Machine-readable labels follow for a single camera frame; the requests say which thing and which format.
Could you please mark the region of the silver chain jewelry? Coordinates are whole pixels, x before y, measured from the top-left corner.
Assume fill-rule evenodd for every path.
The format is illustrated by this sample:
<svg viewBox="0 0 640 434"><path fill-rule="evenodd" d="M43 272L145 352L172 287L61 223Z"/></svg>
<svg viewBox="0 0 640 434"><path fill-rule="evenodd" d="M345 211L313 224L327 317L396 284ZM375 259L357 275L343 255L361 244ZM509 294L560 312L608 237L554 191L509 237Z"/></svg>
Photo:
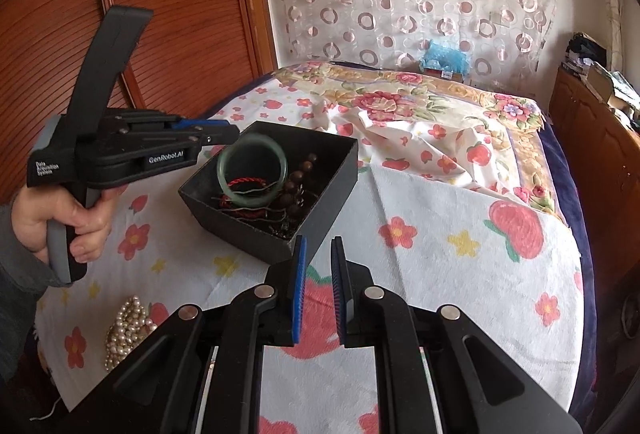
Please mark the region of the silver chain jewelry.
<svg viewBox="0 0 640 434"><path fill-rule="evenodd" d="M261 209L248 222L255 228L282 240L292 239L297 230L297 221L285 209Z"/></svg>

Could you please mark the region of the pale green jade bangle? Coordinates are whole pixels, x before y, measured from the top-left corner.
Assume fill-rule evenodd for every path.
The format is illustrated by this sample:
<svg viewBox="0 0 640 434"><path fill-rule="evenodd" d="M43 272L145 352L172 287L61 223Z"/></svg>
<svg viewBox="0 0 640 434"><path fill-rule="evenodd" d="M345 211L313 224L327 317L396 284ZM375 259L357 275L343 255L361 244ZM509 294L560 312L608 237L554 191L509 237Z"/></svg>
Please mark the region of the pale green jade bangle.
<svg viewBox="0 0 640 434"><path fill-rule="evenodd" d="M249 133L219 153L216 174L229 203L258 209L268 206L283 188L288 161L276 140Z"/></svg>

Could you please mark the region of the black jewelry box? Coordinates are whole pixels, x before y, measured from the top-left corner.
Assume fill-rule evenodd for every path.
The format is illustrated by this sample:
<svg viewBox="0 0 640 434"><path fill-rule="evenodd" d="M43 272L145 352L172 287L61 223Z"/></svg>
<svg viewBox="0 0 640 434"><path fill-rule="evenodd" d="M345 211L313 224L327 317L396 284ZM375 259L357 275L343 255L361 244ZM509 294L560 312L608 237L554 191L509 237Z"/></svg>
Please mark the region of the black jewelry box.
<svg viewBox="0 0 640 434"><path fill-rule="evenodd" d="M256 122L179 189L198 224L267 264L313 258L358 178L354 138Z"/></svg>

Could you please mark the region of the floral bed quilt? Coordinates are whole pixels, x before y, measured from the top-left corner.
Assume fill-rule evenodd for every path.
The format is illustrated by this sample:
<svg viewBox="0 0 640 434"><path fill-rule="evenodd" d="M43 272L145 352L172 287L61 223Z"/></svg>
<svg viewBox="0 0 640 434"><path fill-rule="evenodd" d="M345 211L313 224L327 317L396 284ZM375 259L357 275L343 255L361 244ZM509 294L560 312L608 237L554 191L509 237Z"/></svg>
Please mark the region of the floral bed quilt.
<svg viewBox="0 0 640 434"><path fill-rule="evenodd" d="M210 117L354 138L359 165L381 166L530 206L574 230L584 213L538 104L451 79L306 61L219 102Z"/></svg>

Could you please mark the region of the red wooden wardrobe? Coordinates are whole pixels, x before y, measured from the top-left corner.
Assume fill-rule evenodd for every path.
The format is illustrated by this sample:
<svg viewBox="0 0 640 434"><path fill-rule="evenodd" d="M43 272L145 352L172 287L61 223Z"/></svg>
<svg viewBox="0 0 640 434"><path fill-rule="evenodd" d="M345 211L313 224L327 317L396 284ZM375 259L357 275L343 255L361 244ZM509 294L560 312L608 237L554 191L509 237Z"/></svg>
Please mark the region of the red wooden wardrobe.
<svg viewBox="0 0 640 434"><path fill-rule="evenodd" d="M1 0L2 199L56 114L72 157L108 104L204 116L276 64L267 0Z"/></svg>

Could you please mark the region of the blue plastic bag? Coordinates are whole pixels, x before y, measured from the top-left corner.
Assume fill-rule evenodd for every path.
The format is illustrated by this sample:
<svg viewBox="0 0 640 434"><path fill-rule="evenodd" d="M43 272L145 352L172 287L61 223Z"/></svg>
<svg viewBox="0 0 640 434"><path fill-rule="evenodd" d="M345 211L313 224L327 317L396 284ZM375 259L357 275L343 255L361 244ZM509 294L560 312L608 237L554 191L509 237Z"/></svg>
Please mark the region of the blue plastic bag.
<svg viewBox="0 0 640 434"><path fill-rule="evenodd" d="M467 76L470 62L465 52L429 40L419 60L419 68L421 71L433 70Z"/></svg>

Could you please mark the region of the wooden cabinet counter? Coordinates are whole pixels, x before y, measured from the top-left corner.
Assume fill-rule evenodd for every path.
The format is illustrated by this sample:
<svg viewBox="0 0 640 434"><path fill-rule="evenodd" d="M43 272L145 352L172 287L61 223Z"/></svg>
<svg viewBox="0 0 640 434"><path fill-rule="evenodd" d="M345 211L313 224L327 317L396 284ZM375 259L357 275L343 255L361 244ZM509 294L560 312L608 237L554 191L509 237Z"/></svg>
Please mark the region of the wooden cabinet counter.
<svg viewBox="0 0 640 434"><path fill-rule="evenodd" d="M564 68L549 114L584 212L597 295L612 296L639 275L639 136Z"/></svg>

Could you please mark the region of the clutter pile on counter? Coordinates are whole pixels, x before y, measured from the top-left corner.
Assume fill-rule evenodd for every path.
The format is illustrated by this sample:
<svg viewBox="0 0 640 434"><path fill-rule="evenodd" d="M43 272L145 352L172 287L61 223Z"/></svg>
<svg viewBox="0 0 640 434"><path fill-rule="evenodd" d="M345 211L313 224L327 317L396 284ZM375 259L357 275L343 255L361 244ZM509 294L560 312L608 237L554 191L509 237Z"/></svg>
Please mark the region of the clutter pile on counter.
<svg viewBox="0 0 640 434"><path fill-rule="evenodd" d="M579 78L597 99L631 122L639 122L639 93L620 71L608 71L606 50L585 33L575 33L565 49L562 68Z"/></svg>

